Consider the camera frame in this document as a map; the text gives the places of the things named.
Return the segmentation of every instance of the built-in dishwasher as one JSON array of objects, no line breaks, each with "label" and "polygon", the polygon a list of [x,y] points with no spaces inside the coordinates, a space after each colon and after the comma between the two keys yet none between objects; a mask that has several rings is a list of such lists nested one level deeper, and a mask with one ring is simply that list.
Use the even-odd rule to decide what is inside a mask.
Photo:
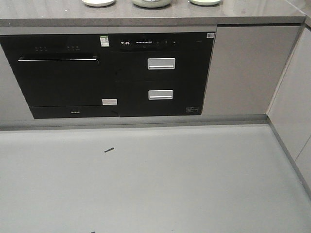
[{"label": "built-in dishwasher", "polygon": [[34,118],[199,115],[214,32],[4,35]]}]

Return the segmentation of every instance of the kitchen cabinet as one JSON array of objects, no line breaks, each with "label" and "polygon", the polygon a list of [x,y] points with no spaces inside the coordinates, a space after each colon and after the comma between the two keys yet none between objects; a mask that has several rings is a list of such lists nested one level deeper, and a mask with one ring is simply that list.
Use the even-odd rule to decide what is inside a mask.
[{"label": "kitchen cabinet", "polygon": [[297,158],[296,164],[308,186],[311,187],[311,139]]},{"label": "kitchen cabinet", "polygon": [[311,31],[305,29],[268,113],[294,160],[311,134],[310,60]]},{"label": "kitchen cabinet", "polygon": [[298,30],[298,26],[219,27],[201,116],[34,121],[1,49],[0,125],[17,125],[17,121],[19,126],[68,126],[197,122],[226,116],[233,119],[232,115],[264,117]]},{"label": "kitchen cabinet", "polygon": [[265,114],[299,27],[219,27],[203,114]]}]

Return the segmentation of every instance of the gray countertop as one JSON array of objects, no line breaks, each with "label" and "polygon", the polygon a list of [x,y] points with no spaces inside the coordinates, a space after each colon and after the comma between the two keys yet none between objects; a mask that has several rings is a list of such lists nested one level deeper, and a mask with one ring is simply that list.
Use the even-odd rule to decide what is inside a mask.
[{"label": "gray countertop", "polygon": [[80,0],[0,0],[0,26],[194,26],[216,24],[302,23],[305,16],[285,0],[224,0],[203,7],[173,0],[143,9],[131,0],[93,8]]},{"label": "gray countertop", "polygon": [[288,0],[288,2],[307,15],[306,24],[311,27],[311,0]]}]

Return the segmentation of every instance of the gray floor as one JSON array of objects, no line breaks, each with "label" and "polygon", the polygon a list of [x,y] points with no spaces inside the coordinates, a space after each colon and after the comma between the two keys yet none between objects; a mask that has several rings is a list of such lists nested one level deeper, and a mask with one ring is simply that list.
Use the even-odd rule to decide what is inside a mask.
[{"label": "gray floor", "polygon": [[311,232],[268,125],[0,132],[0,208],[3,233]]}]

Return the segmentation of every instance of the cabinet door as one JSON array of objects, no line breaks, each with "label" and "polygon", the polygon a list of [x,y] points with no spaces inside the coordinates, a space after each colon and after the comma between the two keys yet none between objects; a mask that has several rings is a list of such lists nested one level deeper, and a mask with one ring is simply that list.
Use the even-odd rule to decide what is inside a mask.
[{"label": "cabinet door", "polygon": [[265,114],[298,30],[298,26],[219,27],[203,114]]},{"label": "cabinet door", "polygon": [[311,32],[305,29],[268,113],[295,160],[311,134]]}]

